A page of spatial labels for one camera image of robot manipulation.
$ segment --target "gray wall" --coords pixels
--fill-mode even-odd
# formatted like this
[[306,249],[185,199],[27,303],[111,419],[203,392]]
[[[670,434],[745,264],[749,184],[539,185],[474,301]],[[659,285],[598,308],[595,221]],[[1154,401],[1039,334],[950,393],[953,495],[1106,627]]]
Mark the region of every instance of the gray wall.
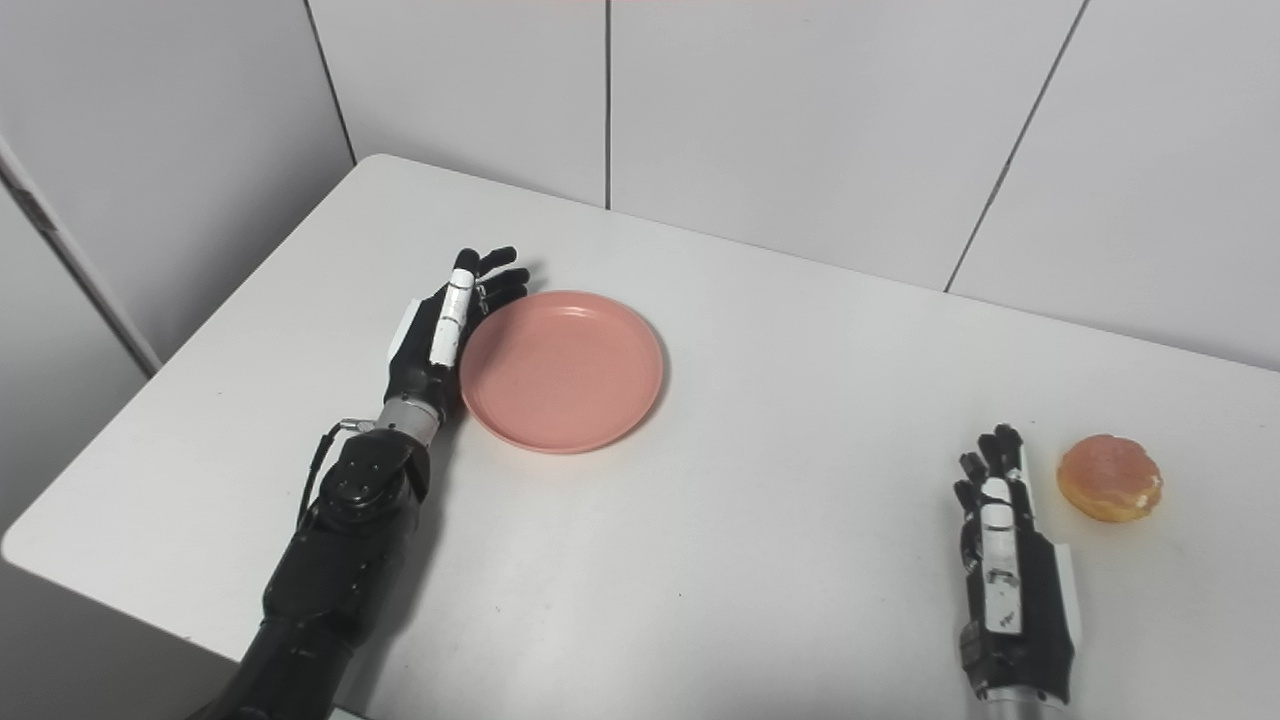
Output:
[[[0,533],[143,380],[0,188]],[[0,717],[184,717],[229,669],[0,562]]]
[[302,0],[0,0],[0,138],[161,360],[351,169]]

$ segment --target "white wall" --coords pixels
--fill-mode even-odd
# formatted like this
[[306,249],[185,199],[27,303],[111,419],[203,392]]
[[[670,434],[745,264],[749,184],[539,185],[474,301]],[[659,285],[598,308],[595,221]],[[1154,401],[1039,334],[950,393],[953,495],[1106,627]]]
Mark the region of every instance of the white wall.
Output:
[[[0,187],[0,533],[142,383]],[[0,717],[174,720],[205,702],[229,669],[0,562]]]
[[1079,6],[614,3],[612,206],[941,290]]
[[1277,28],[1092,3],[952,290],[1280,370]]
[[358,158],[604,202],[603,0],[311,0]]
[[302,0],[0,0],[0,138],[161,359],[351,168]]

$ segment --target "fingertip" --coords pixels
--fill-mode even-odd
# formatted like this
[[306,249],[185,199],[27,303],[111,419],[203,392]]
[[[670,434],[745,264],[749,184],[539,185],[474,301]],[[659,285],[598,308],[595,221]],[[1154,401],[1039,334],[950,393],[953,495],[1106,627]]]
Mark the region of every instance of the fingertip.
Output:
[[458,259],[453,261],[453,269],[466,270],[471,274],[475,274],[479,266],[480,254],[470,247],[463,247],[462,251],[458,252]]

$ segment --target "prosthetic hand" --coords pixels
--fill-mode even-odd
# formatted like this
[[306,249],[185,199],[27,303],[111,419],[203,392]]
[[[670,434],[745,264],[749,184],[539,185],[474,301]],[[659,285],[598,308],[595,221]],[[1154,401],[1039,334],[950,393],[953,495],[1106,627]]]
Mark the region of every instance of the prosthetic hand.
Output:
[[[205,720],[324,720],[352,653],[370,635],[417,529],[428,447],[460,404],[457,359],[475,327],[524,297],[512,247],[458,254],[448,284],[410,307],[376,421],[343,420],[321,439],[298,528],[262,597],[264,619]],[[338,429],[357,430],[310,502]]]
[[1000,425],[978,448],[955,484],[969,596],[960,660],[987,717],[1065,717],[1079,625],[1070,552],[1036,530],[1018,432]]

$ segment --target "robotic forearm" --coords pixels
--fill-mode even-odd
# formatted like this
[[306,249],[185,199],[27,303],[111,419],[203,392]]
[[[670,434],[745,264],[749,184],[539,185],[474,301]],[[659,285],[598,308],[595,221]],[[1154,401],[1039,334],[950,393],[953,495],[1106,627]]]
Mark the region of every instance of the robotic forearm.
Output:
[[[458,404],[458,351],[489,313],[526,293],[527,270],[479,284],[476,277],[515,259],[509,247],[483,260],[465,250],[449,284],[411,307],[381,414],[360,423],[362,432],[343,443],[306,506],[266,585],[257,635],[204,720],[329,716],[347,664],[371,634],[417,529],[429,489],[428,447]],[[314,471],[321,457],[317,452]]]

